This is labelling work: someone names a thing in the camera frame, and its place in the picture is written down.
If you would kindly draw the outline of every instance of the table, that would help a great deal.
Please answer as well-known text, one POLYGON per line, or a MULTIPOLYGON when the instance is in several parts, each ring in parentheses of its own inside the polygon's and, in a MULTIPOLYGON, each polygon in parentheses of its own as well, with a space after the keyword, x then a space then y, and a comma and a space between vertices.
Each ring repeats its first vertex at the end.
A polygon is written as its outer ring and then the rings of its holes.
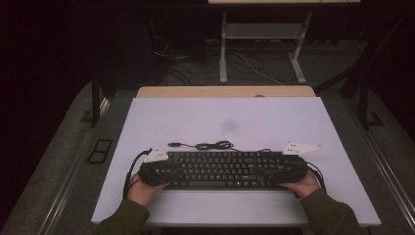
MULTIPOLYGON (((321 99, 310 91, 305 86, 263 87, 263 92, 261 87, 143 87, 131 104, 92 221, 115 211, 138 153, 155 145, 169 151, 169 142, 226 139, 243 151, 281 151, 290 140, 322 145, 301 156, 323 171, 329 194, 350 205, 362 226, 380 224, 321 99), (297 90, 298 97, 281 97, 286 89, 297 90)), ((299 201, 286 191, 168 190, 157 195, 149 211, 148 227, 307 224, 299 201)))
MULTIPOLYGON (((210 4, 288 4, 288 3, 348 3, 348 0, 209 0, 210 4)), ((225 47, 226 39, 295 39, 297 41, 293 52, 289 53, 289 59, 299 84, 305 84, 304 73, 301 70, 298 58, 302 43, 308 30, 312 12, 305 14, 300 23, 228 23, 226 12, 222 14, 222 31, 219 59, 220 83, 227 83, 225 47)))

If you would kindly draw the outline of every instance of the person's left hand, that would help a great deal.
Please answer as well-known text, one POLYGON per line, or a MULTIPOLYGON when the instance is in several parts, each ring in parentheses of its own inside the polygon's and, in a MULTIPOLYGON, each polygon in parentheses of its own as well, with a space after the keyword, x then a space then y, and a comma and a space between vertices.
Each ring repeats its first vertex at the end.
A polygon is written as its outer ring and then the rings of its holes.
POLYGON ((140 176, 138 176, 138 174, 134 174, 130 179, 129 185, 130 188, 128 190, 127 199, 146 208, 152 202, 154 196, 156 196, 161 189, 167 186, 168 183, 155 187, 150 186, 140 180, 140 176))

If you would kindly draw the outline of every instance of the white cable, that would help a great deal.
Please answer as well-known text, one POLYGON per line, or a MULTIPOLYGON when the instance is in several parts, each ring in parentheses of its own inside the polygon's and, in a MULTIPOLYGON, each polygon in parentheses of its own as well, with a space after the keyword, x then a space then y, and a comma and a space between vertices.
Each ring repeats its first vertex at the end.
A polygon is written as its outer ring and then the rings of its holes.
POLYGON ((278 81, 278 80, 276 80, 276 79, 274 79, 274 78, 272 78, 272 77, 269 77, 269 76, 267 76, 267 75, 264 75, 264 74, 262 74, 262 73, 260 73, 258 70, 256 70, 248 61, 247 61, 247 59, 245 59, 241 54, 239 54, 239 53, 237 53, 237 52, 235 52, 235 54, 236 55, 238 55, 239 57, 241 57, 242 58, 242 60, 244 60, 249 66, 250 66, 250 68, 254 71, 254 72, 256 72, 257 74, 259 74, 259 75, 261 75, 261 76, 263 76, 263 77, 265 77, 265 78, 267 78, 267 79, 270 79, 270 80, 273 80, 273 81, 275 81, 275 82, 277 82, 277 83, 279 83, 280 85, 283 85, 283 86, 285 86, 282 82, 280 82, 280 81, 278 81))

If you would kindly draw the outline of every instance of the metal leg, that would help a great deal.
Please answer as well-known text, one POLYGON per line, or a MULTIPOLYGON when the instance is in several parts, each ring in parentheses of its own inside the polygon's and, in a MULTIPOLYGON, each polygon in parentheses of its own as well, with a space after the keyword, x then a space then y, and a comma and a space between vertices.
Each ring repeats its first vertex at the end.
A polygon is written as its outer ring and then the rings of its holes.
POLYGON ((226 84, 228 82, 228 75, 226 71, 226 13, 222 14, 222 37, 220 42, 220 59, 219 59, 219 75, 220 83, 226 84))
POLYGON ((97 73, 92 74, 92 122, 91 127, 94 127, 100 118, 100 87, 98 84, 97 73))
POLYGON ((307 12, 307 14, 305 15, 304 22, 300 29, 296 49, 294 49, 293 53, 289 54, 291 66, 293 67, 294 73, 296 74, 296 78, 300 84, 305 84, 305 77, 304 77, 304 73, 301 70, 298 58, 299 58, 302 43, 305 39, 305 35, 308 30, 308 24, 310 23, 311 15, 312 15, 311 12, 307 12))

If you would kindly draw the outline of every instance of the metal stand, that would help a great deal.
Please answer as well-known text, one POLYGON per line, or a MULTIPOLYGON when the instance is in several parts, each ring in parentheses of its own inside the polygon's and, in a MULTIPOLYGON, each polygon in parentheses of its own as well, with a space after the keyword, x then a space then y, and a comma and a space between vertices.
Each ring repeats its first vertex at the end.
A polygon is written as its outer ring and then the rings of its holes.
POLYGON ((296 39, 294 52, 289 53, 291 65, 300 84, 305 84, 304 73, 298 58, 308 30, 312 13, 307 12, 302 23, 227 23, 226 13, 222 14, 222 33, 219 59, 220 83, 227 83, 226 39, 296 39))

